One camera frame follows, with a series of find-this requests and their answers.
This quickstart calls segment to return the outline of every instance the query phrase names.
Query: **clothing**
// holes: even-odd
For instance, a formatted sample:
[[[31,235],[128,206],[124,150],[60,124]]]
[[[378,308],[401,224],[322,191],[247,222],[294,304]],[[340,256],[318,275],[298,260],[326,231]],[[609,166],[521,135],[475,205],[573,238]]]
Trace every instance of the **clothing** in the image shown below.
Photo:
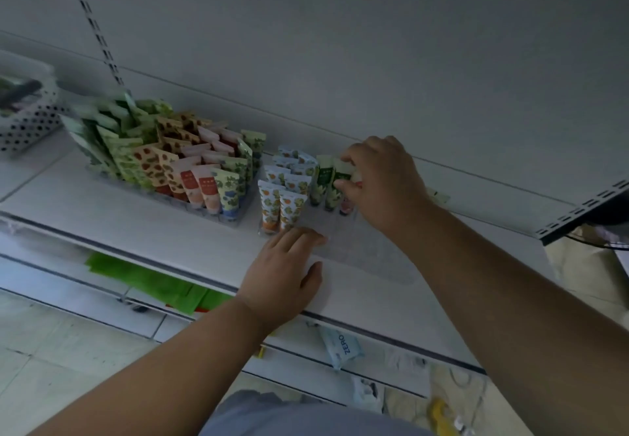
[[[274,393],[243,390],[232,394],[199,436],[430,436],[412,424],[354,408],[293,403]]]

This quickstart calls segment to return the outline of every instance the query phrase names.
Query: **person's right hand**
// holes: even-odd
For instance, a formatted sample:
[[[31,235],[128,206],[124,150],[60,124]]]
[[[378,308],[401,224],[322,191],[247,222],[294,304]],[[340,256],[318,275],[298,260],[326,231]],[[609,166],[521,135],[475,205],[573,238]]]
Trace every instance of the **person's right hand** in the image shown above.
[[[389,238],[431,205],[413,157],[396,138],[369,137],[350,146],[341,159],[358,168],[362,188],[343,179],[337,179],[334,185]]]

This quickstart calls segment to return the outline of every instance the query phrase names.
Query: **perforated plastic basket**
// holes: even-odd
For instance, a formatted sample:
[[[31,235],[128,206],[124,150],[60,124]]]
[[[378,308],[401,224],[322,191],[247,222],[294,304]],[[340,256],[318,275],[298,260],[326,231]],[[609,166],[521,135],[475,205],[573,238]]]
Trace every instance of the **perforated plastic basket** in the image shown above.
[[[41,97],[7,118],[0,118],[0,159],[11,158],[59,128],[59,88],[55,69],[39,60],[0,50],[0,75],[42,83]]]

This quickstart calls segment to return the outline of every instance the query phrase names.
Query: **wipes package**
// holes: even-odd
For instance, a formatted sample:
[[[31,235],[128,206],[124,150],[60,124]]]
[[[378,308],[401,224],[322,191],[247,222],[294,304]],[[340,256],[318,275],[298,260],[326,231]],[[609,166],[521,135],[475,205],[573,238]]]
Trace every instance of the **wipes package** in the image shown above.
[[[356,337],[326,327],[319,327],[319,334],[335,370],[340,370],[347,362],[364,355]]]

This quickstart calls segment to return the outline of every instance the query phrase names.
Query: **red label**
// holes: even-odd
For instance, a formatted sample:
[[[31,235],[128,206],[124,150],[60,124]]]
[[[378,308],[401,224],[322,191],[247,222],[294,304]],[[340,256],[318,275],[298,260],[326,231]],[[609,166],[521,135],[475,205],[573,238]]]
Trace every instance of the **red label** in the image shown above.
[[[218,194],[218,188],[216,187],[216,180],[214,178],[200,178],[199,186],[201,193],[206,196]]]
[[[194,177],[192,171],[182,171],[181,182],[186,189],[197,189],[199,187],[199,183],[196,182],[196,178]]]

